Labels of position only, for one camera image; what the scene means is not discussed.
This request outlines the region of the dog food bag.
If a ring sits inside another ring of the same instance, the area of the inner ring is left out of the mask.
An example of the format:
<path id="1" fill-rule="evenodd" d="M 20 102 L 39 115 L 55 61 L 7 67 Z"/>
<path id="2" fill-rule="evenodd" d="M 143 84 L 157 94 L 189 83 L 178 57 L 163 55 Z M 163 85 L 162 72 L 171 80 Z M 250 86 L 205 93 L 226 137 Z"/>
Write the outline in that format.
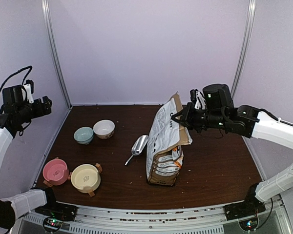
<path id="1" fill-rule="evenodd" d="M 173 186 L 183 166 L 182 146 L 192 144 L 192 138 L 187 128 L 171 119 L 182 109 L 179 93 L 175 93 L 154 117 L 146 149 L 146 177 L 150 184 Z"/>

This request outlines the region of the metal scoop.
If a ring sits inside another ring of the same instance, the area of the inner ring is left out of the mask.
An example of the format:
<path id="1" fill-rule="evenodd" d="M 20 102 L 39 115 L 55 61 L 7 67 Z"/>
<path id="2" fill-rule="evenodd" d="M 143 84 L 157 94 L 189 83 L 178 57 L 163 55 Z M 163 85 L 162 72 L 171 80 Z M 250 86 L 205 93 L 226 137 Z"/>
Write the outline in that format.
<path id="1" fill-rule="evenodd" d="M 142 153 L 145 146 L 147 145 L 147 142 L 148 142 L 148 135 L 142 135 L 135 141 L 134 145 L 131 148 L 131 156 L 125 162 L 125 166 L 129 164 L 129 162 L 134 156 L 138 156 Z"/>

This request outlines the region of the pink pet bowl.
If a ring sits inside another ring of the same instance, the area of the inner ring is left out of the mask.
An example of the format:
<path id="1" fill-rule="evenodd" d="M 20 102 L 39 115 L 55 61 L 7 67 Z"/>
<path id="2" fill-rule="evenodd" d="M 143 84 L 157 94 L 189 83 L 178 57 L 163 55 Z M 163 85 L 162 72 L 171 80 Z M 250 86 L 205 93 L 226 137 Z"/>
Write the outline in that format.
<path id="1" fill-rule="evenodd" d="M 60 186 L 70 180 L 71 172 L 64 160 L 55 158 L 46 163 L 42 175 L 44 178 L 43 183 L 48 187 L 52 187 Z"/>

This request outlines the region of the cream pet bowl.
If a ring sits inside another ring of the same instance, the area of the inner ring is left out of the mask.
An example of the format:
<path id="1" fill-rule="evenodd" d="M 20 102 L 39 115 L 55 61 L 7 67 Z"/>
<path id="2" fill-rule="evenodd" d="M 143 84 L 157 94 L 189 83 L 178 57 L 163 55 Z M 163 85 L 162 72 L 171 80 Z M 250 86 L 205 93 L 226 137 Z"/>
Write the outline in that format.
<path id="1" fill-rule="evenodd" d="M 101 173 L 103 169 L 99 163 L 82 164 L 76 167 L 70 175 L 70 181 L 74 188 L 80 193 L 95 196 L 95 190 L 101 183 Z"/>

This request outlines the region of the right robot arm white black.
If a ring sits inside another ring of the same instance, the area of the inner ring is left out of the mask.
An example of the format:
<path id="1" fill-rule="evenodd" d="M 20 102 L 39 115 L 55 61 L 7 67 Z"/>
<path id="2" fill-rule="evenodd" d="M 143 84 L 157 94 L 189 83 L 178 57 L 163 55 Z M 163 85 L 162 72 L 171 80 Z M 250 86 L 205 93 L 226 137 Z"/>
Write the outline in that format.
<path id="1" fill-rule="evenodd" d="M 190 92 L 191 101 L 171 119 L 200 133 L 207 129 L 222 129 L 247 138 L 263 139 L 293 150 L 293 123 L 277 118 L 263 108 L 249 105 L 235 107 L 226 84 L 212 84 L 200 92 Z M 251 215 L 259 204 L 293 187 L 293 163 L 266 181 L 250 187 L 241 212 Z"/>

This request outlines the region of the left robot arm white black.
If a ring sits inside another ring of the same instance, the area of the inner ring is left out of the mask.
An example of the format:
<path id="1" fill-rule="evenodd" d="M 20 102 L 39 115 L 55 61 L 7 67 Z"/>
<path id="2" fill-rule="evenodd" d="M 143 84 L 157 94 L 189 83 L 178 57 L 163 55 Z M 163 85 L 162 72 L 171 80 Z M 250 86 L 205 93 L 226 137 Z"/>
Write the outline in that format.
<path id="1" fill-rule="evenodd" d="M 51 113 L 52 101 L 44 96 L 33 99 L 33 82 L 4 88 L 0 109 L 0 169 L 16 134 L 22 134 L 24 123 Z M 57 216 L 61 209 L 52 188 L 32 188 L 28 192 L 0 199 L 0 234 L 7 234 L 20 217 L 41 207 L 49 216 Z"/>

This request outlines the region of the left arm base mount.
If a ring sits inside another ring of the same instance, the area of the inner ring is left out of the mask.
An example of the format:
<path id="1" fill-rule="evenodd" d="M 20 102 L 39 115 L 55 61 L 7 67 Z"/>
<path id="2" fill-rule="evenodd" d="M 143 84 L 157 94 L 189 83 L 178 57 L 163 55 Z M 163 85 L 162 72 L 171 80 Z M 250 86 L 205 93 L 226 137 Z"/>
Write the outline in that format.
<path id="1" fill-rule="evenodd" d="M 61 221 L 74 221 L 77 209 L 74 205 L 55 202 L 38 207 L 35 212 Z"/>

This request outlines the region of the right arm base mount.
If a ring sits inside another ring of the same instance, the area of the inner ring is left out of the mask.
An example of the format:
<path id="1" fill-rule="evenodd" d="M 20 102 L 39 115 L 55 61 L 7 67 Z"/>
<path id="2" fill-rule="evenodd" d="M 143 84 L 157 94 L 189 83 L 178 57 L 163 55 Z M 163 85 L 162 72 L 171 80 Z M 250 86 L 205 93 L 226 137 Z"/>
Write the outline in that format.
<path id="1" fill-rule="evenodd" d="M 264 204 L 254 205 L 244 201 L 224 206 L 227 221 L 254 216 L 258 213 L 264 212 L 265 210 L 266 207 Z"/>

